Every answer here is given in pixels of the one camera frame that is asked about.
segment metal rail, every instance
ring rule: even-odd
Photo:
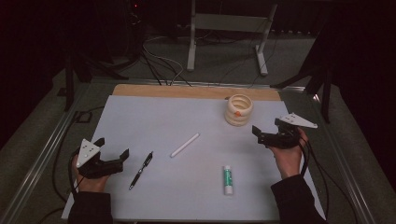
[[[43,174],[43,171],[47,167],[50,158],[52,157],[53,152],[55,152],[56,148],[58,148],[59,143],[64,136],[65,130],[67,126],[73,119],[74,113],[76,111],[76,107],[78,101],[85,94],[87,87],[89,84],[81,83],[77,92],[76,92],[76,101],[70,107],[68,112],[65,112],[61,119],[58,121],[54,131],[52,132],[47,144],[44,146],[40,155],[35,160],[34,164],[26,174],[23,179],[20,187],[15,193],[13,199],[8,205],[6,212],[0,219],[0,223],[2,224],[10,224],[15,223],[21,214],[21,210],[26,205],[27,200],[32,194],[33,189],[37,181],[40,179],[40,176]]]
[[[319,109],[320,101],[318,97],[317,96],[313,97],[312,102],[315,113],[321,118],[321,113]],[[319,122],[320,125],[324,127],[323,130],[327,135],[328,139],[330,140],[330,144],[331,144],[330,147],[333,149],[335,162],[337,163],[337,167],[340,171],[340,174],[344,179],[344,183],[349,192],[349,196],[353,202],[353,205],[357,212],[357,216],[360,219],[360,222],[362,224],[375,224],[376,221],[374,219],[374,216],[366,200],[364,199],[364,196],[361,192],[361,188],[359,187],[354,175],[352,174],[352,171],[349,168],[347,159],[345,158],[345,155],[343,153],[343,149],[341,149],[340,145],[337,143],[334,133],[328,128],[326,128],[327,124],[325,123],[325,121],[323,119],[320,119]]]

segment white paper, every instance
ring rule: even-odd
[[[103,161],[126,149],[122,173],[111,176],[116,220],[279,220],[270,186],[280,180],[273,153],[257,143],[252,125],[276,133],[275,118],[289,114],[283,102],[255,101],[242,127],[224,118],[226,100],[109,96],[92,141],[104,137]],[[194,134],[200,136],[174,158],[170,154]],[[153,159],[133,189],[129,185],[147,155]],[[233,195],[224,195],[222,166],[233,167]],[[323,216],[309,171],[305,180]],[[72,198],[64,209],[68,217]]]

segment pen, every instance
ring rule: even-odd
[[[143,169],[149,165],[149,162],[152,159],[152,152],[148,154],[148,157],[146,158],[145,162],[143,162],[142,168],[137,172],[136,176],[134,177],[134,180],[132,181],[131,185],[129,186],[129,189],[132,189],[134,185],[136,184],[137,180],[139,179],[140,175],[143,173]]]
[[[171,158],[174,158],[181,150],[183,150],[186,146],[188,146],[192,141],[194,141],[197,137],[199,137],[199,134],[196,133],[189,141],[187,141],[185,144],[183,144],[181,147],[176,149],[172,154]]]

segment white triangular marker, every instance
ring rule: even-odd
[[[306,119],[303,119],[294,113],[284,116],[284,117],[280,118],[280,120],[283,120],[289,124],[296,125],[296,126],[303,126],[303,127],[308,127],[308,128],[317,128],[318,127],[318,125],[316,123],[312,123]]]
[[[77,168],[81,167],[88,160],[90,160],[96,153],[100,151],[100,148],[95,144],[87,141],[86,139],[82,139],[81,147],[79,149],[79,154],[77,158]]]

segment glue stick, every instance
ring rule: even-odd
[[[233,194],[233,176],[229,165],[224,166],[224,194]]]

